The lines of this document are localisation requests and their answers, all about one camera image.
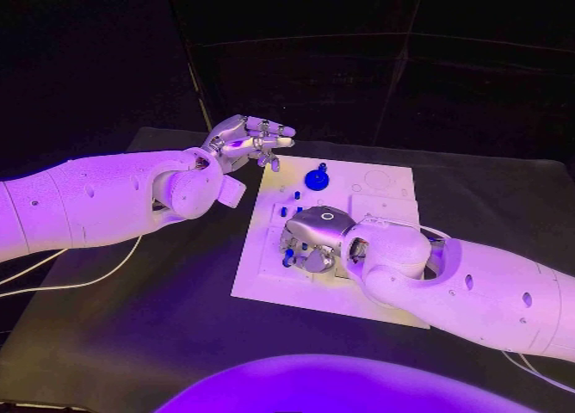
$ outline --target blue knob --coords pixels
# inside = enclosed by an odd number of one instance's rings
[[[294,250],[291,248],[288,248],[285,250],[285,255],[284,255],[284,261],[281,262],[284,264],[284,267],[288,268],[291,267],[290,264],[290,258],[294,256]]]
[[[304,177],[304,184],[313,191],[323,191],[329,185],[327,165],[321,163],[317,170],[311,170]]]

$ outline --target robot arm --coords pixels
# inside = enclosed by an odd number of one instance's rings
[[[215,200],[235,207],[245,186],[225,174],[249,157],[278,170],[271,149],[291,146],[294,134],[275,122],[236,115],[200,148],[86,157],[0,182],[0,262],[125,241],[197,218]]]
[[[356,224],[345,212],[316,206],[287,222],[281,244],[285,249],[295,239],[308,243],[313,263],[326,251],[339,255],[376,303],[466,340],[575,362],[575,278],[486,245],[430,241],[418,229],[375,217]],[[310,270],[307,259],[290,257],[287,265]],[[320,270],[332,260],[323,263]],[[433,280],[422,279],[427,266]]]

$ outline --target white platform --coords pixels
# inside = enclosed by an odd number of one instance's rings
[[[297,207],[336,207],[358,222],[371,213],[420,223],[411,169],[308,157],[280,156],[280,160],[281,171],[272,172],[268,166],[262,175],[232,296],[427,329],[409,312],[389,310],[368,300],[339,263],[329,273],[311,274],[282,266],[278,250],[284,224]],[[321,162],[330,184],[316,192],[306,187],[304,176]],[[287,207],[285,218],[281,207]]]

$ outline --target table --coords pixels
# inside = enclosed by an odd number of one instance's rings
[[[205,136],[143,128],[128,151],[183,149]],[[278,153],[412,167],[424,225],[575,275],[575,187],[561,163],[324,142],[297,142]],[[242,167],[233,177],[248,189],[238,208],[216,203],[200,219],[147,235],[109,279],[36,294],[0,353],[0,399],[101,413],[151,411],[220,370],[317,353],[391,361],[532,409],[575,411],[573,394],[521,371],[499,351],[444,331],[231,297],[261,175],[255,162]],[[43,285],[105,274],[132,243],[67,251]],[[532,359],[575,386],[575,365]]]

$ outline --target robotic hand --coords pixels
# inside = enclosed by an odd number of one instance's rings
[[[446,234],[428,239],[420,228],[371,216],[356,224],[343,211],[314,206],[285,223],[284,265],[323,272],[339,256],[379,305],[486,347],[575,362],[575,278]],[[311,247],[308,256],[293,255],[297,243]]]
[[[257,158],[278,170],[272,148],[295,130],[236,115],[200,148],[86,157],[0,182],[0,262],[37,251],[125,241],[184,219],[215,200],[235,207],[245,186],[225,174]]]

